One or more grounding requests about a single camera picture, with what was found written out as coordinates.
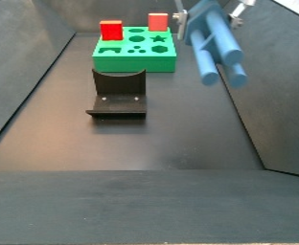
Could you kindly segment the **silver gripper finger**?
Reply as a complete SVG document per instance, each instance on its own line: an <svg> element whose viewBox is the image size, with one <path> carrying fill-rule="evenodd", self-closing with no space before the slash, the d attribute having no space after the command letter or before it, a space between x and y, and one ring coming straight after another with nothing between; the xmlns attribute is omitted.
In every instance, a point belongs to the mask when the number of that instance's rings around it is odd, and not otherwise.
<svg viewBox="0 0 299 245"><path fill-rule="evenodd" d="M233 11L228 14L228 23L232 29L236 29L243 25L243 19L240 18L240 15L243 11L248 7L252 7L255 4L255 0L237 0L237 1L239 1L237 6L235 7Z"/></svg>
<svg viewBox="0 0 299 245"><path fill-rule="evenodd" d="M176 5L176 10L172 14L172 19L176 21L177 24L177 39L184 39L184 32L185 32L185 26L186 26L186 19L188 19L188 12L184 9L182 1L181 0L173 0Z"/></svg>

